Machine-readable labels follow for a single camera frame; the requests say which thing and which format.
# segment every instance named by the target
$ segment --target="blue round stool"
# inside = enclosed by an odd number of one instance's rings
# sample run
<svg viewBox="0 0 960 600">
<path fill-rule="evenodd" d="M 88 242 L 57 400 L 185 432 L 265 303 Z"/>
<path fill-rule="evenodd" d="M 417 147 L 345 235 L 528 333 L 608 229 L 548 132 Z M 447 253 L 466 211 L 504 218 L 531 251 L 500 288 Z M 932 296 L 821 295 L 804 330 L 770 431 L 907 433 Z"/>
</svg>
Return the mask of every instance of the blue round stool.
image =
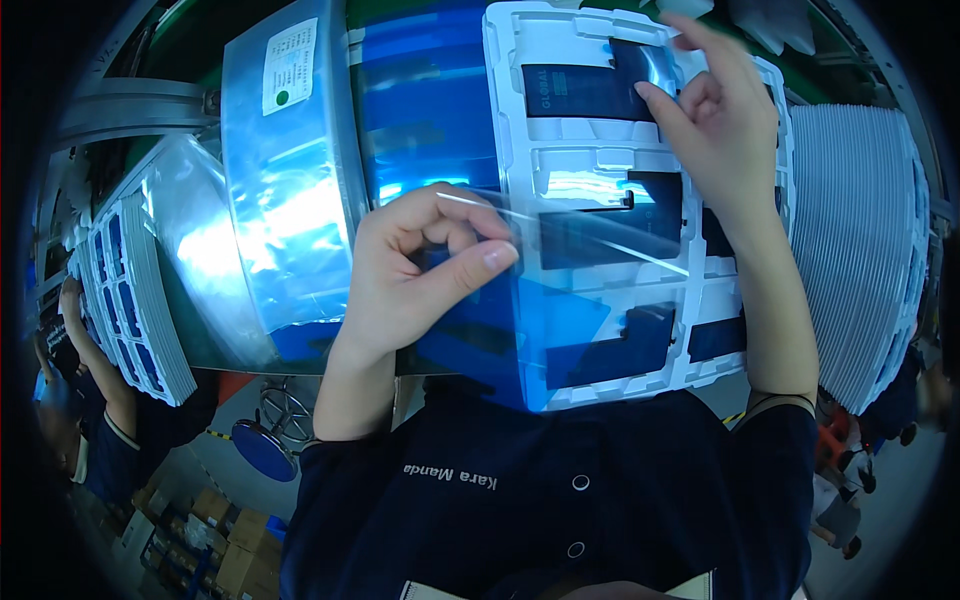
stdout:
<svg viewBox="0 0 960 600">
<path fill-rule="evenodd" d="M 260 424 L 261 409 L 271 425 L 269 429 Z M 312 427 L 304 420 L 311 420 L 310 413 L 287 391 L 287 378 L 284 377 L 282 387 L 269 382 L 264 384 L 255 420 L 240 419 L 233 425 L 230 437 L 253 468 L 277 481 L 293 481 L 297 477 L 297 460 L 280 438 L 307 442 L 311 436 L 307 429 L 312 430 Z"/>
</svg>

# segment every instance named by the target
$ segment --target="navy polo shirt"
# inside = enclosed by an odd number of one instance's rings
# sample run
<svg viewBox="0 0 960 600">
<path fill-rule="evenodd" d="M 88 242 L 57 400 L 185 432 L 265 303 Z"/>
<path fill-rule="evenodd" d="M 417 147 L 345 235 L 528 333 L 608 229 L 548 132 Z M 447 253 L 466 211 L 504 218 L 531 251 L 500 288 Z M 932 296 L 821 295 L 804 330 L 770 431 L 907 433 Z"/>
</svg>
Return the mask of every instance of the navy polo shirt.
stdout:
<svg viewBox="0 0 960 600">
<path fill-rule="evenodd" d="M 81 431 L 86 439 L 86 476 L 77 483 L 105 502 L 128 502 L 147 485 L 171 448 L 193 439 L 194 434 L 184 434 L 180 409 L 140 391 L 134 392 L 136 436 L 131 438 L 110 419 L 92 374 L 86 372 L 75 385 L 84 408 Z"/>
<path fill-rule="evenodd" d="M 880 438 L 894 440 L 904 427 L 917 420 L 917 379 L 923 371 L 924 356 L 907 346 L 897 376 L 858 417 L 872 438 L 867 442 L 876 446 Z"/>
<path fill-rule="evenodd" d="M 281 597 L 666 591 L 713 569 L 718 597 L 789 597 L 810 561 L 817 436 L 795 400 L 732 433 L 689 392 L 546 415 L 428 395 L 393 433 L 302 452 Z"/>
</svg>

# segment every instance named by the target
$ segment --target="green work surface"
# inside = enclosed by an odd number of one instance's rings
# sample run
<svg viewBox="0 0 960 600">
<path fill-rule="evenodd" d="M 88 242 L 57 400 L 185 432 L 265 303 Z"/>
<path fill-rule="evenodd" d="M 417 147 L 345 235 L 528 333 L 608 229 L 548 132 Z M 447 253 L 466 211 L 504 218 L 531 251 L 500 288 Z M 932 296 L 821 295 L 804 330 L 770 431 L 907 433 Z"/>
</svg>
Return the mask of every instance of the green work surface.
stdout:
<svg viewBox="0 0 960 600">
<path fill-rule="evenodd" d="M 224 45 L 291 2 L 292 0 L 190 0 L 185 2 L 180 5 L 176 13 L 168 15 L 157 27 L 139 75 L 218 88 L 222 76 Z M 653 18 L 659 14 L 653 3 L 647 4 L 642 9 L 638 9 L 637 4 L 637 0 L 587 0 L 583 6 L 643 12 Z M 348 29 L 357 29 L 375 22 L 433 11 L 442 6 L 443 3 L 437 0 L 348 0 L 347 26 Z M 743 38 L 725 13 L 711 12 L 705 15 L 703 20 L 716 29 Z M 830 36 L 835 37 L 835 34 L 819 14 L 811 15 L 811 23 L 818 47 L 833 43 Z M 782 56 L 777 57 L 749 40 L 745 42 L 750 52 L 776 65 L 783 73 L 786 86 L 811 104 L 852 102 L 849 95 L 838 97 L 840 92 L 835 91 L 837 86 L 831 83 L 829 73 L 820 67 L 814 58 L 801 55 L 789 48 Z M 859 74 L 854 73 L 853 78 L 858 79 Z M 868 79 L 866 74 L 863 75 L 863 79 L 865 81 Z M 361 102 L 362 97 L 354 98 L 358 109 Z M 156 136 L 136 138 L 127 155 L 127 170 L 133 168 L 158 139 Z M 173 264 L 163 255 L 160 248 L 157 248 L 157 251 L 160 254 L 160 274 L 170 314 L 187 362 L 192 367 L 287 374 L 322 374 L 324 372 L 325 356 L 308 361 L 279 361 L 267 366 L 232 364 L 210 336 L 203 319 L 187 296 Z M 412 351 L 401 351 L 397 357 L 397 374 L 437 372 L 445 372 L 445 369 L 418 358 Z"/>
</svg>

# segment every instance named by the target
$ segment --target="shirt button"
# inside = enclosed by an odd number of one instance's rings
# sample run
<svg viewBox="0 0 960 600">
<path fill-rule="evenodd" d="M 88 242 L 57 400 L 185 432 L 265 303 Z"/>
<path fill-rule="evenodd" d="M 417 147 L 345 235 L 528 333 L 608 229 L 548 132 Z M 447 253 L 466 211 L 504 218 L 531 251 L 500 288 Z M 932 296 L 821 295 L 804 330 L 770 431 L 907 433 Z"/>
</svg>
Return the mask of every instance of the shirt button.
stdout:
<svg viewBox="0 0 960 600">
<path fill-rule="evenodd" d="M 570 544 L 570 547 L 566 549 L 566 556 L 570 557 L 571 559 L 575 559 L 583 554 L 584 550 L 586 549 L 587 547 L 582 541 L 574 541 Z"/>
</svg>

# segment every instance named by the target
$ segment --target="fingernail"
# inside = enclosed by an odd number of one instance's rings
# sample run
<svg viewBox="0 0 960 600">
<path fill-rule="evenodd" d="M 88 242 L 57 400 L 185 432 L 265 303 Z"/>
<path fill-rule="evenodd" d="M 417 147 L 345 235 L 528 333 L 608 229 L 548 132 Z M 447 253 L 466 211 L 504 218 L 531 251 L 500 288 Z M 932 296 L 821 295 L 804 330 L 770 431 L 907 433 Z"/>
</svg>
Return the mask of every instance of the fingernail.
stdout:
<svg viewBox="0 0 960 600">
<path fill-rule="evenodd" d="M 503 244 L 496 250 L 483 255 L 483 262 L 491 271 L 500 271 L 514 264 L 519 258 L 513 244 Z"/>
</svg>

